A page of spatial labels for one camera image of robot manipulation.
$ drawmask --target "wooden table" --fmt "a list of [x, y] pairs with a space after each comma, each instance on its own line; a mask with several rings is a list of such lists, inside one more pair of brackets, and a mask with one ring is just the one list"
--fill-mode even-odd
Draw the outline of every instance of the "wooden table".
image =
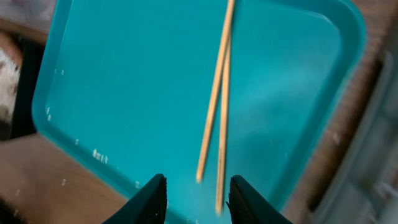
[[[284, 215], [300, 223], [320, 201], [331, 182], [376, 81], [375, 58], [397, 3], [354, 0], [366, 21], [368, 42], [357, 72], [308, 162]], [[44, 43], [47, 36], [0, 20], [0, 29], [19, 32]], [[39, 135], [0, 146], [0, 197], [31, 223], [101, 223], [125, 202], [116, 192]]]

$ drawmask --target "white speck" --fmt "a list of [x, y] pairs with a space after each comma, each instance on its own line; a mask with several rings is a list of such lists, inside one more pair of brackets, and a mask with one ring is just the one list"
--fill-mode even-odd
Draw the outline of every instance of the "white speck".
[[335, 141], [336, 145], [338, 146], [340, 144], [340, 136], [337, 133], [333, 134], [333, 140]]

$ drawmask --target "tray rim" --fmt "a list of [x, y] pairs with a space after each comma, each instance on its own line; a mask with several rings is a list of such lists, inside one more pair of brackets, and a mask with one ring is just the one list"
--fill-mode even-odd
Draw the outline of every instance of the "tray rim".
[[[350, 11], [350, 13], [352, 13], [353, 18], [355, 19], [355, 23], [358, 25], [358, 29], [360, 31], [359, 36], [362, 38], [358, 40], [358, 48], [356, 49], [355, 55], [350, 63], [350, 66], [346, 70], [346, 73], [343, 75], [343, 79], [340, 81], [339, 87], [336, 89], [335, 95], [333, 99], [330, 101], [326, 113], [323, 115], [322, 121], [317, 126], [317, 130], [315, 131], [315, 135], [312, 137], [312, 140], [310, 141], [309, 147], [304, 150], [303, 156], [301, 156], [300, 159], [298, 160], [296, 169], [293, 172], [293, 174], [290, 176], [290, 179], [286, 183], [286, 186], [284, 186], [282, 193], [279, 192], [280, 195], [277, 202], [272, 202], [272, 199], [270, 200], [270, 203], [273, 204], [274, 208], [277, 210], [282, 210], [284, 205], [287, 204], [286, 203], [287, 199], [291, 196], [294, 187], [298, 183], [298, 180], [304, 174], [305, 166], [309, 161], [310, 156], [317, 148], [317, 145], [320, 141], [320, 137], [323, 135], [324, 129], [327, 128], [327, 122], [329, 119], [332, 118], [332, 114], [337, 108], [338, 102], [340, 101], [341, 97], [343, 96], [343, 93], [345, 92], [346, 87], [348, 86], [347, 81], [352, 77], [354, 71], [356, 70], [356, 67], [359, 65], [359, 61], [361, 59], [362, 53], [364, 52], [365, 48], [366, 25], [358, 8], [350, 0], [324, 0], [324, 1], [330, 1], [344, 5], [344, 7], [346, 7]], [[73, 0], [57, 1], [57, 5], [55, 7], [55, 12], [53, 15], [53, 22], [51, 24], [46, 46], [51, 46], [51, 47], [57, 46], [56, 38], [57, 36], [60, 35], [59, 33], [60, 27], [62, 27], [62, 33], [65, 30], [72, 2]], [[131, 187], [134, 186], [134, 184], [128, 178], [126, 178], [122, 174], [112, 169], [109, 169], [109, 167], [106, 167], [104, 164], [101, 164], [99, 162], [93, 162], [92, 156], [87, 153], [79, 153], [77, 151], [79, 147], [76, 147], [74, 142], [72, 142], [70, 139], [59, 138], [60, 135], [59, 133], [55, 133], [51, 129], [50, 130], [52, 132], [49, 131], [48, 129], [49, 125], [47, 124], [47, 115], [45, 111], [46, 100], [40, 99], [41, 95], [40, 93], [43, 92], [43, 88], [45, 88], [45, 83], [48, 83], [49, 81], [48, 80], [44, 81], [43, 76], [45, 75], [40, 75], [40, 74], [48, 72], [53, 73], [55, 64], [53, 64], [53, 66], [49, 66], [51, 65], [51, 61], [55, 62], [57, 61], [57, 58], [52, 56], [53, 53], [54, 50], [50, 49], [50, 47], [45, 48], [42, 66], [40, 67], [39, 78], [37, 80], [34, 99], [32, 102], [32, 117], [35, 127], [37, 128], [38, 132], [41, 135], [43, 135], [45, 138], [53, 142], [73, 160], [77, 161], [84, 168], [88, 169], [92, 174], [99, 177], [105, 184], [109, 185], [112, 189], [116, 190], [118, 193], [127, 198], [132, 197], [137, 192], [137, 190], [134, 187]], [[168, 217], [170, 217], [171, 214], [170, 212], [168, 212], [167, 215], [168, 222], [186, 223], [186, 220], [184, 218], [180, 217], [178, 214], [175, 214], [175, 210], [172, 209], [171, 213], [174, 213], [174, 215], [172, 215], [172, 218], [169, 219]]]

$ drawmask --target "wooden chopstick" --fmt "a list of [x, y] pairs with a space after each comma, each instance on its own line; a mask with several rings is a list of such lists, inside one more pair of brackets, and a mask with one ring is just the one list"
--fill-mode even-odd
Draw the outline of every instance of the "wooden chopstick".
[[229, 73], [231, 65], [231, 35], [225, 53], [223, 84], [221, 86], [221, 124], [220, 124], [220, 146], [218, 148], [218, 169], [217, 169], [217, 189], [216, 189], [216, 213], [221, 215], [224, 198], [225, 182], [225, 155], [226, 139], [228, 130], [228, 95], [229, 95]]
[[203, 134], [203, 140], [202, 140], [201, 149], [200, 149], [200, 156], [199, 156], [199, 163], [198, 163], [198, 170], [197, 170], [197, 182], [198, 183], [201, 182], [201, 180], [203, 178], [203, 172], [205, 170], [207, 151], [208, 151], [208, 146], [209, 146], [209, 141], [210, 141], [210, 136], [211, 136], [211, 129], [213, 127], [214, 113], [216, 110], [218, 92], [220, 89], [221, 72], [223, 71], [225, 50], [226, 50], [226, 46], [227, 46], [227, 41], [229, 39], [228, 38], [229, 32], [231, 30], [234, 4], [235, 4], [235, 0], [228, 0], [228, 5], [226, 8], [226, 14], [225, 14], [225, 19], [224, 19], [223, 31], [221, 33], [220, 48], [218, 49], [216, 72], [214, 75], [213, 87], [211, 89], [209, 108], [207, 111], [205, 132]]

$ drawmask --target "teal tray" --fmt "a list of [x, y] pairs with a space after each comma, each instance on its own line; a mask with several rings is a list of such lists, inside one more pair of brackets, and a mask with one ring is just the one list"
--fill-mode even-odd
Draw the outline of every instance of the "teal tray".
[[[164, 174], [169, 223], [230, 223], [215, 213], [219, 108], [195, 181], [226, 3], [58, 0], [45, 48], [39, 132], [126, 197]], [[349, 1], [237, 1], [225, 198], [240, 174], [283, 207], [364, 39]]]

